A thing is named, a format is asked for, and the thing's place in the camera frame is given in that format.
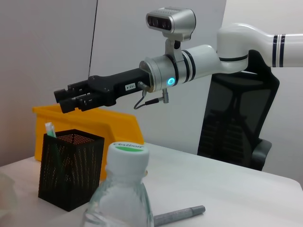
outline bottle cap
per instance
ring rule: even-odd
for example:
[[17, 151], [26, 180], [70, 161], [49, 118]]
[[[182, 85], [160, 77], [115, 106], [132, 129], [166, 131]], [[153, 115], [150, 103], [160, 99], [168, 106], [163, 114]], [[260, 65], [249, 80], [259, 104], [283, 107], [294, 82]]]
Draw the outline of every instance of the bottle cap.
[[114, 175], [144, 176], [148, 159], [149, 151], [144, 145], [114, 142], [108, 147], [107, 169]]

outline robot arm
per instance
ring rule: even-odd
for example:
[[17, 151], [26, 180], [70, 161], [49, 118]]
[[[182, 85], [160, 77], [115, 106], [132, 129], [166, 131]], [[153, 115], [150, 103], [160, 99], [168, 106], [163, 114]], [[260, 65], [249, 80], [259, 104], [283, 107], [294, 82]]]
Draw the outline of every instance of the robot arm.
[[[116, 99], [142, 90], [138, 109], [163, 101], [168, 103], [168, 88], [215, 73], [235, 73], [248, 66], [249, 50], [258, 51], [267, 66], [302, 67], [303, 34], [269, 35], [246, 24], [222, 27], [217, 34], [217, 51], [209, 45], [187, 50], [181, 42], [190, 40], [196, 27], [192, 10], [161, 8], [146, 16], [148, 28], [161, 31], [167, 38], [165, 54], [146, 58], [139, 68], [108, 77], [92, 76], [88, 80], [56, 91], [56, 101], [63, 113], [79, 108], [86, 111], [116, 104]], [[163, 91], [160, 98], [138, 106], [147, 92]]]

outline camera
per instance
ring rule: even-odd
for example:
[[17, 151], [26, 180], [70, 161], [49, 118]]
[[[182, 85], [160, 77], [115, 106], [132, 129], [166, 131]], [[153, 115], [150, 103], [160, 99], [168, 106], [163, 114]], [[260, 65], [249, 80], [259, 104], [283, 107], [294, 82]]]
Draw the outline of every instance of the camera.
[[190, 40], [196, 27], [196, 17], [191, 9], [165, 7], [146, 15], [148, 28], [161, 31], [170, 40]]

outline gray marker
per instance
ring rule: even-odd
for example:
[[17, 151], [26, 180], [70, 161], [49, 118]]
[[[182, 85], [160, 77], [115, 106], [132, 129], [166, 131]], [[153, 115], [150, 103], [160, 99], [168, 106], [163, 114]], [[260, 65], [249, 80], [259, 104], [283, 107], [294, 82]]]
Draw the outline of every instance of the gray marker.
[[160, 214], [153, 217], [154, 226], [162, 226], [171, 222], [180, 221], [203, 214], [205, 212], [204, 206], [191, 207], [183, 210], [177, 210], [166, 214]]

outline table surface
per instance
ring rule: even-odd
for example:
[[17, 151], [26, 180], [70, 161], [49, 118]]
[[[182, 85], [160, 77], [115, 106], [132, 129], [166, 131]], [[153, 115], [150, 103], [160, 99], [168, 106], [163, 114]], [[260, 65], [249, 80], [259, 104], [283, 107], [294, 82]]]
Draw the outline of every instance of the table surface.
[[[298, 182], [216, 160], [146, 144], [144, 184], [154, 215], [204, 205], [204, 215], [174, 227], [301, 227], [303, 192]], [[18, 208], [0, 227], [77, 227], [87, 205], [66, 212], [38, 198], [40, 162], [28, 158], [0, 167], [14, 179]]]

